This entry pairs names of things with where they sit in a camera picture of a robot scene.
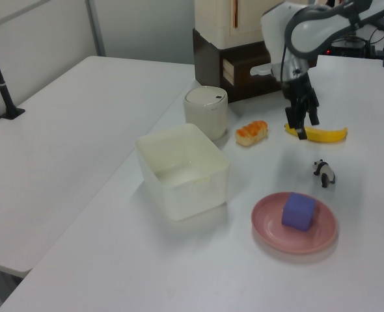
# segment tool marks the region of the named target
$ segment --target drawer handle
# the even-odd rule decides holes
[[[271,64],[263,64],[259,66],[255,66],[250,69],[250,75],[255,76],[255,75],[260,75],[260,76],[265,76],[265,75],[271,75]]]
[[[238,0],[234,0],[234,21],[232,25],[234,28],[238,28]]]

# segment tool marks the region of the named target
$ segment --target brown wooden box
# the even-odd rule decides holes
[[[270,63],[264,42],[219,50],[193,29],[193,52],[195,79],[203,86],[226,90],[229,103],[281,89],[271,75],[250,75],[252,67]],[[315,65],[316,59],[310,62]]]

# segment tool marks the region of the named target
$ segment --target lid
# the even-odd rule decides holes
[[[197,105],[209,105],[222,101],[226,96],[225,90],[214,86],[200,86],[189,91],[185,100]]]

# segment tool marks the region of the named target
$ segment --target pink plate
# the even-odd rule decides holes
[[[283,207],[289,195],[290,192],[274,193],[255,205],[251,222],[256,232],[270,246],[291,254],[317,252],[330,245],[336,237],[336,220],[331,210],[319,200],[316,200],[308,231],[282,225]]]

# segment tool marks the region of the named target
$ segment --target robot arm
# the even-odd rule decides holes
[[[309,114],[318,125],[318,99],[308,76],[308,59],[317,57],[335,39],[384,17],[384,0],[348,0],[334,8],[325,5],[297,5],[283,2],[261,19],[271,71],[281,83],[291,106],[288,123],[300,139],[306,139],[304,119]]]

